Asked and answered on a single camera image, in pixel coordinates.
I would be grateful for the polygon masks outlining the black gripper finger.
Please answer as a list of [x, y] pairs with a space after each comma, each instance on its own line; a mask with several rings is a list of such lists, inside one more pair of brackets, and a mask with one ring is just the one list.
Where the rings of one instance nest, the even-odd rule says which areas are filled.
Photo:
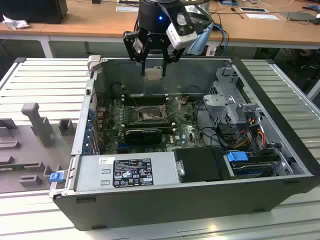
[[181, 56], [183, 55], [185, 48], [175, 49], [173, 52], [169, 53], [167, 48], [162, 50], [162, 76], [166, 76], [167, 65], [171, 63], [177, 63]]
[[144, 31], [125, 31], [123, 42], [130, 59], [141, 64], [141, 76], [145, 76], [146, 59], [150, 52], [151, 39]]

